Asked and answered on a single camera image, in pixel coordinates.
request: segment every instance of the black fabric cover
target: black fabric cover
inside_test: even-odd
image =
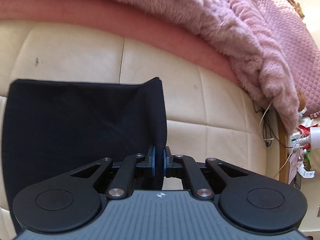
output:
[[[2,166],[10,213],[23,188],[103,157],[115,162],[156,146],[154,189],[167,140],[162,82],[142,85],[17,80],[10,86]]]

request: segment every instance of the pink blanket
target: pink blanket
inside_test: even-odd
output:
[[[287,131],[293,130],[299,104],[293,79],[255,0],[116,1],[182,26],[228,55],[250,96],[261,105],[272,101]]]
[[[286,0],[257,0],[281,44],[296,88],[307,97],[306,115],[320,115],[320,52],[299,15]]]

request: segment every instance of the round black pad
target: round black pad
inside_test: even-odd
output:
[[[31,231],[59,233],[74,230],[95,218],[101,198],[85,179],[58,177],[31,185],[15,197],[13,212]]]
[[[47,190],[36,198],[38,206],[49,211],[64,209],[70,206],[72,202],[72,193],[63,189]]]
[[[272,233],[297,228],[307,201],[294,187],[254,174],[231,179],[220,195],[219,207],[240,227]]]
[[[251,205],[263,209],[280,207],[284,202],[283,195],[270,188],[257,188],[247,194],[247,200]]]

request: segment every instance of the pink quilted bedspread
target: pink quilted bedspread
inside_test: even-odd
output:
[[[257,0],[261,14],[282,46],[296,88],[307,96],[305,115],[320,115],[320,52],[299,15],[286,0]]]

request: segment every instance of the cream leather sofa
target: cream leather sofa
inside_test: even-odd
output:
[[[260,174],[276,174],[279,145],[274,140],[266,148],[260,139],[261,114],[228,80],[111,33],[56,23],[0,21],[1,120],[10,82],[17,78],[135,84],[155,76],[163,82],[167,145],[173,154],[190,155],[199,162],[214,156]],[[274,113],[271,123],[277,134]],[[8,240],[15,230],[0,174],[0,239]],[[179,187],[174,179],[164,184]]]

